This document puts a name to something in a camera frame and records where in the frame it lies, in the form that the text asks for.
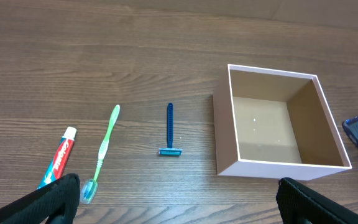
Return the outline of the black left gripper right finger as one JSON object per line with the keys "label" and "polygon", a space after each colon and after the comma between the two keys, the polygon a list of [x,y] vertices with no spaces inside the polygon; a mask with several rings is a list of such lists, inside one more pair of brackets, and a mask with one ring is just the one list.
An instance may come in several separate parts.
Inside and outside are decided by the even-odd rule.
{"label": "black left gripper right finger", "polygon": [[358,214],[289,177],[279,180],[276,201],[284,224],[358,224]]}

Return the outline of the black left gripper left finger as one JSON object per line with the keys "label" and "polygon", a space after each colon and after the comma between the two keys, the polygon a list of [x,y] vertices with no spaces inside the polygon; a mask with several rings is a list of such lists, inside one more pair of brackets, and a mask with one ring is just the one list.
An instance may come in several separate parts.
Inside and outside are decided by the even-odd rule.
{"label": "black left gripper left finger", "polygon": [[80,204],[80,178],[71,173],[0,208],[0,224],[73,223]]}

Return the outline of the green toothbrush with cap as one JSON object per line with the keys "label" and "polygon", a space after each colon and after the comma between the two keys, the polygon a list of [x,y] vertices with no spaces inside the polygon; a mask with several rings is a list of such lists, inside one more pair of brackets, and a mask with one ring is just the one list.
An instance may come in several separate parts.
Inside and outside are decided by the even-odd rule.
{"label": "green toothbrush with cap", "polygon": [[92,179],[88,179],[84,183],[83,188],[80,192],[80,202],[82,204],[86,204],[86,205],[90,204],[92,202],[94,196],[96,195],[96,192],[98,189],[98,177],[101,172],[101,168],[103,166],[104,158],[105,158],[108,148],[109,148],[109,140],[110,140],[112,131],[114,129],[114,126],[116,124],[116,121],[119,117],[120,110],[121,110],[121,106],[116,105],[111,113],[108,128],[106,130],[106,134],[105,134],[104,139],[99,147],[98,161],[96,164],[96,170],[95,170],[94,176]]}

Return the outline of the blue disposable razor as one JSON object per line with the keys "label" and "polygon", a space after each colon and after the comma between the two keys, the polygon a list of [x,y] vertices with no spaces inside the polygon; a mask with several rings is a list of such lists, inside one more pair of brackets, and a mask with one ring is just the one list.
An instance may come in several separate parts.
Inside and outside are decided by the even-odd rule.
{"label": "blue disposable razor", "polygon": [[158,154],[160,156],[180,156],[182,149],[173,147],[173,103],[167,106],[167,147],[160,148]]}

